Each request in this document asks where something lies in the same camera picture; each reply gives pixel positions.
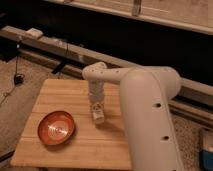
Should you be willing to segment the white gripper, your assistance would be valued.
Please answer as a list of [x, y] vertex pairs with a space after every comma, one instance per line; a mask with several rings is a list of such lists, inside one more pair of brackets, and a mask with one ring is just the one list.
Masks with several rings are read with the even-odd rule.
[[104, 100], [104, 83], [101, 81], [89, 81], [88, 82], [88, 96], [90, 103], [90, 111], [93, 113], [95, 102], [100, 102], [100, 108], [105, 115], [105, 103]]

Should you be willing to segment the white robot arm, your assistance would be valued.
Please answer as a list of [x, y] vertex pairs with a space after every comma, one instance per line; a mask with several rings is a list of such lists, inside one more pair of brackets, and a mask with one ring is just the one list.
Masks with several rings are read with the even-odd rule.
[[98, 62], [83, 69], [89, 95], [99, 100], [103, 84], [119, 86], [120, 110], [133, 171], [184, 171], [168, 101], [181, 88], [171, 67], [138, 66], [109, 69]]

